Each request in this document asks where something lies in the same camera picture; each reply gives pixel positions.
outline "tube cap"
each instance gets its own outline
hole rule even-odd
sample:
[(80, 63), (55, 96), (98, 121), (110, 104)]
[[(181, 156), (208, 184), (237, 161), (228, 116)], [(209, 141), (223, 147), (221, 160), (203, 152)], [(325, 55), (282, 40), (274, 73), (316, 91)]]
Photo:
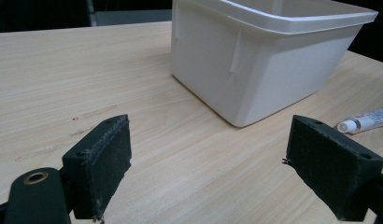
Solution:
[(337, 130), (340, 133), (350, 133), (357, 130), (357, 123), (353, 120), (345, 120), (337, 125)]

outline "light wood grain surface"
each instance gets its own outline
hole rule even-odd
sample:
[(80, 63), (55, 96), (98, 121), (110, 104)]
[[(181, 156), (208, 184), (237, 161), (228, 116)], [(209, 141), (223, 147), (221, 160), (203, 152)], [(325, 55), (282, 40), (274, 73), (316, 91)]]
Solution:
[[(334, 126), (383, 106), (383, 63), (347, 52), (321, 90), (239, 129), (171, 75), (170, 34), (170, 22), (0, 34), (0, 203), (19, 175), (61, 168), (95, 125), (128, 114), (133, 166), (106, 223), (338, 223), (281, 164), (291, 118)], [(383, 128), (350, 137), (383, 157)]]

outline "white tube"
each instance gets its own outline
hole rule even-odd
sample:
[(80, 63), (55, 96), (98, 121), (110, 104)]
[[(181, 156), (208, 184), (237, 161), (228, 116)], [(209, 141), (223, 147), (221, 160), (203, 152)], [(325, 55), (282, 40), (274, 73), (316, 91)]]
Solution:
[(383, 126), (383, 107), (346, 118), (337, 125), (340, 133), (360, 133)]

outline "black mount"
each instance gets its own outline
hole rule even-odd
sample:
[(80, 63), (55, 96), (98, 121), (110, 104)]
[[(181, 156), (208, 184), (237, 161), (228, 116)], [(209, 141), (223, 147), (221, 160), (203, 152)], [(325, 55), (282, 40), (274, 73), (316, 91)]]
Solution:
[(63, 155), (61, 170), (19, 176), (0, 204), (0, 223), (70, 223), (71, 211), (75, 218), (101, 220), (131, 157), (128, 116), (102, 121)]
[(363, 221), (370, 208), (383, 223), (383, 158), (330, 126), (293, 116), (287, 159), (342, 221)]

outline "white plastic container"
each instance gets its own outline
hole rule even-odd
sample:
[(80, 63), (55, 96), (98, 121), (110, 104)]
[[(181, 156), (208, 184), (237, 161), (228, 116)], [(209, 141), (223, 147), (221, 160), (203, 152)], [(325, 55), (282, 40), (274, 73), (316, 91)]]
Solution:
[(330, 0), (174, 0), (172, 73), (244, 127), (325, 85), (376, 15)]

